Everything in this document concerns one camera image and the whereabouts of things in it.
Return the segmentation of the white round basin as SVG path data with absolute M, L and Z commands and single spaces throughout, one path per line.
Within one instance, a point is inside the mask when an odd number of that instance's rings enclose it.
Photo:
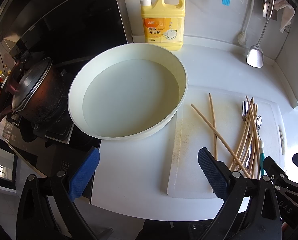
M 67 107 L 76 127 L 91 137 L 144 139 L 173 118 L 188 85 L 186 68 L 172 52 L 130 43 L 104 51 L 81 68 Z

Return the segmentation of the white dish brush hanging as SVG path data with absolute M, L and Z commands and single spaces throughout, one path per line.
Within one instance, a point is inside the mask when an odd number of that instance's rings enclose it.
M 244 21 L 244 24 L 242 26 L 242 31 L 238 35 L 238 43 L 241 46 L 244 46 L 246 44 L 246 40 L 247 40 L 247 29 L 248 29 L 249 24 L 250 24 L 252 12 L 253 12 L 253 7 L 254 7 L 254 1 L 255 0 L 251 0 L 250 1 L 250 5 L 249 5 L 248 10 L 247 10 L 245 21 Z

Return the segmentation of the dark pot with lid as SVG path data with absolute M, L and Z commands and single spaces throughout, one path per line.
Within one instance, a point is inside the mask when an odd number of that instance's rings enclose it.
M 0 122 L 10 113 L 31 122 L 43 122 L 54 114 L 65 95 L 65 81 L 52 58 L 38 61 L 17 81 L 14 74 L 24 66 L 23 61 L 18 61 L 6 81 L 6 92 L 13 97 L 11 104 L 0 111 Z

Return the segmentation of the hanging rag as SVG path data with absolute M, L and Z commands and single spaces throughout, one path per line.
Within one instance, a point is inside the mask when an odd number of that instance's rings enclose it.
M 274 2 L 274 10 L 279 11 L 281 9 L 283 14 L 279 31 L 283 33 L 285 27 L 291 24 L 291 20 L 295 15 L 295 9 L 286 0 L 276 0 Z

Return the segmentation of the white cutting board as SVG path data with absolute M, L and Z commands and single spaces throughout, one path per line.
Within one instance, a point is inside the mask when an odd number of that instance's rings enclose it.
M 214 152 L 212 130 L 194 110 L 195 107 L 209 120 L 215 114 L 216 129 L 233 151 L 237 150 L 244 123 L 242 102 L 246 96 L 219 89 L 189 86 L 185 100 L 177 111 L 176 133 L 167 194 L 173 198 L 215 198 L 208 180 L 201 170 L 197 155 L 206 147 Z M 285 127 L 279 106 L 256 97 L 258 114 L 262 117 L 260 136 L 264 142 L 265 156 L 270 156 L 281 168 L 284 155 L 281 136 Z

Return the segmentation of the teal rabbit handle spoon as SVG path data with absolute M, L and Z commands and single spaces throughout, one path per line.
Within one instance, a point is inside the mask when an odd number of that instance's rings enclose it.
M 260 128 L 261 128 L 261 124 L 262 124 L 262 119 L 261 119 L 261 115 L 257 116 L 256 119 L 256 126 L 257 126 L 257 133 L 258 133 L 258 139 L 259 139 L 259 160 L 260 160 L 260 175 L 263 176 L 265 174 L 265 170 L 263 168 L 263 161 L 265 158 L 265 154 L 264 154 L 264 142 L 261 140 L 260 137 Z

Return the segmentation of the steel fork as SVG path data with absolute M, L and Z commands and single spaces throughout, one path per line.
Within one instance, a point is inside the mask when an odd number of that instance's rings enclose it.
M 249 111 L 249 105 L 248 102 L 243 101 L 242 102 L 242 120 L 245 123 L 245 127 L 244 127 L 244 135 L 243 135 L 243 139 L 242 139 L 242 161 L 245 165 L 245 168 L 249 170 L 249 166 L 250 166 L 250 156 L 251 156 L 251 152 L 252 152 L 252 139 L 253 139 L 253 133 L 252 133 L 252 126 L 250 125 L 250 123 L 248 123 L 247 121 L 247 115 L 248 115 L 248 111 Z

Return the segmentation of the yellow dish soap bottle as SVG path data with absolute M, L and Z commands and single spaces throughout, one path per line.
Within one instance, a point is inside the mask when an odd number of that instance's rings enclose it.
M 180 50 L 184 43 L 185 0 L 140 0 L 146 43 Z

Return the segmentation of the steel spatula hanging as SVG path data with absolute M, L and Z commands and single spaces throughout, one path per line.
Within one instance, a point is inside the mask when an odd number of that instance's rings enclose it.
M 254 68 L 261 68 L 264 64 L 264 54 L 262 49 L 260 48 L 261 40 L 263 39 L 266 27 L 271 19 L 272 12 L 274 8 L 274 0 L 269 0 L 269 5 L 267 7 L 266 12 L 266 21 L 261 32 L 260 38 L 256 44 L 252 45 L 247 53 L 246 63 Z

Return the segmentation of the bamboo chopstick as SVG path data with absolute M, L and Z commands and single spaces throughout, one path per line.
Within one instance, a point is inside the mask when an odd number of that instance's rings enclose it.
M 255 133 L 253 129 L 252 119 L 247 118 L 242 129 L 242 136 L 238 143 L 238 149 L 236 155 L 241 163 L 241 165 L 247 170 L 248 175 L 254 176 L 255 170 L 255 160 L 256 155 L 255 150 L 252 149 L 255 141 Z
M 249 107 L 250 107 L 250 116 L 251 116 L 251 120 L 250 120 L 250 125 L 252 126 L 252 133 L 257 132 L 257 126 L 256 126 L 256 118 L 257 118 L 257 106 L 254 103 L 254 98 L 251 98 L 251 100 L 247 99 L 248 103 L 249 103 Z M 257 163 L 255 166 L 255 170 L 254 170 L 254 178 L 253 179 L 258 179 L 259 178 L 259 140 L 258 140 L 258 146 L 257 146 Z
M 210 110 L 211 110 L 211 117 L 212 117 L 212 125 L 216 128 L 216 118 L 214 112 L 214 104 L 212 100 L 211 93 L 209 93 L 209 103 L 210 103 Z M 217 135 L 214 133 L 214 158 L 218 159 L 218 150 L 217 150 Z
M 258 146 L 258 134 L 257 132 L 253 133 L 253 139 L 252 139 L 252 152 L 250 156 L 250 166 L 249 166 L 249 172 L 250 177 L 254 178 L 254 170 L 257 163 L 257 146 Z
M 222 144 L 225 146 L 225 148 L 228 150 L 228 152 L 231 154 L 233 159 L 238 164 L 239 168 L 243 171 L 245 176 L 247 178 L 251 178 L 251 176 L 248 174 L 247 170 L 243 167 L 241 161 L 239 161 L 237 155 L 234 153 L 234 151 L 229 147 L 225 139 L 220 135 L 220 133 L 216 130 L 216 128 L 208 121 L 208 119 L 193 105 L 191 104 L 191 107 L 197 112 L 197 114 L 204 120 L 204 122 L 210 127 L 210 129 L 214 132 L 214 134 L 218 137 L 218 139 L 222 142 Z
M 250 107 L 249 107 L 249 111 L 248 111 L 248 115 L 247 115 L 247 121 L 248 121 L 248 123 L 250 123 L 250 120 L 251 120 L 251 116 L 250 116 Z M 245 165 L 244 165 L 244 163 L 242 161 L 242 157 L 241 157 L 241 155 L 242 155 L 242 148 L 243 148 L 243 146 L 242 146 L 242 139 L 243 138 L 242 137 L 244 135 L 244 127 L 245 127 L 245 123 L 243 124 L 242 135 L 241 135 L 241 137 L 239 139 L 238 147 L 237 147 L 237 150 L 236 150 L 236 153 L 235 154 L 237 155 L 239 161 L 241 161 L 243 167 L 245 168 Z
M 259 167 L 259 139 L 257 130 L 258 105 L 251 101 L 242 102 L 243 132 L 239 140 L 236 155 L 252 178 L 256 178 Z

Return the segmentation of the black gas stove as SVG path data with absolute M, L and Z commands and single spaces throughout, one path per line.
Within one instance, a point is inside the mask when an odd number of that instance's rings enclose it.
M 93 148 L 99 148 L 101 141 L 82 133 L 73 127 L 68 144 L 42 139 L 40 137 L 25 142 L 20 129 L 7 121 L 0 123 L 0 140 L 13 154 L 18 156 L 16 171 L 17 194 L 22 193 L 24 180 L 30 173 L 39 177 L 51 177 L 58 171 L 64 170 L 66 176 L 63 180 L 65 188 L 70 188 L 70 180 L 86 160 Z

